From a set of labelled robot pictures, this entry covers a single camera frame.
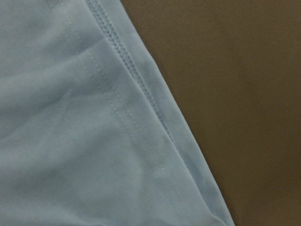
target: light blue fabric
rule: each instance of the light blue fabric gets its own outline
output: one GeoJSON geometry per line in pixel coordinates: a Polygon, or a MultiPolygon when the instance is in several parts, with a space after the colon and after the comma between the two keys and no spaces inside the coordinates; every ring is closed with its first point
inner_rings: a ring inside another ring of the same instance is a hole
{"type": "Polygon", "coordinates": [[[234,225],[117,0],[0,1],[0,128],[1,226],[234,225]]]}

